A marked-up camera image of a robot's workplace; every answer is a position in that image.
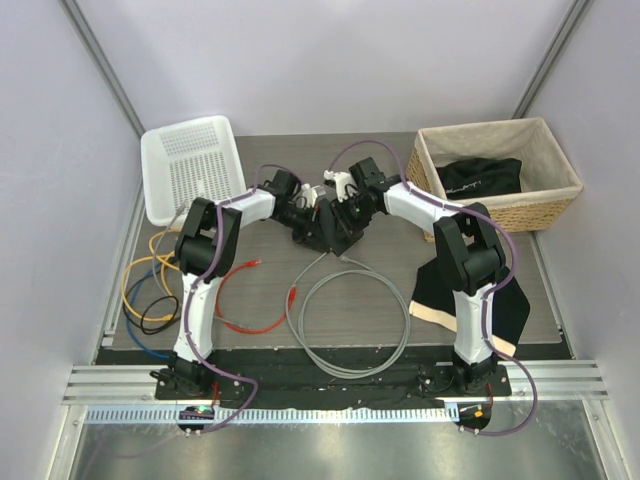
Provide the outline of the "black network switch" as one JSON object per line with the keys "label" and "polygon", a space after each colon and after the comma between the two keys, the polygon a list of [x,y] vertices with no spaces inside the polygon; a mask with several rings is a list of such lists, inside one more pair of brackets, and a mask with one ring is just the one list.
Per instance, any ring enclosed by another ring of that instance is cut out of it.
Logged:
{"label": "black network switch", "polygon": [[336,201],[322,199],[316,211],[322,236],[336,257],[343,255],[364,237],[364,232],[354,227],[351,218]]}

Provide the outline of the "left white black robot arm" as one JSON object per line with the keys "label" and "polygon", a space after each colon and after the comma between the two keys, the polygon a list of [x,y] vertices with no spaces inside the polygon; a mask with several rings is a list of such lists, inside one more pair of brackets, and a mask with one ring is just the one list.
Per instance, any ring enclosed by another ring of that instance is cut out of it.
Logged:
{"label": "left white black robot arm", "polygon": [[224,200],[196,198],[175,246],[184,287],[179,334],[167,366],[151,372],[156,397],[200,399],[221,379],[252,387],[256,380],[212,363],[216,298],[231,270],[242,228],[273,219],[292,231],[293,239],[327,253],[335,236],[331,201],[319,189],[279,169],[273,179]]}

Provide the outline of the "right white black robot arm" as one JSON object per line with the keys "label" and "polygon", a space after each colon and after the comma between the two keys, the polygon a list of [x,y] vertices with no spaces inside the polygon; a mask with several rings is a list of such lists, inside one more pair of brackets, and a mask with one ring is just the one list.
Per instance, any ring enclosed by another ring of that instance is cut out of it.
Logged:
{"label": "right white black robot arm", "polygon": [[480,203],[468,207],[446,203],[401,175],[387,177],[372,158],[347,172],[326,170],[323,178],[336,193],[334,200],[317,207],[321,230],[334,254],[343,254],[357,242],[378,212],[400,217],[434,237],[435,265],[455,305],[451,380],[465,395],[484,388],[497,368],[489,314],[506,263],[499,226],[488,210]]}

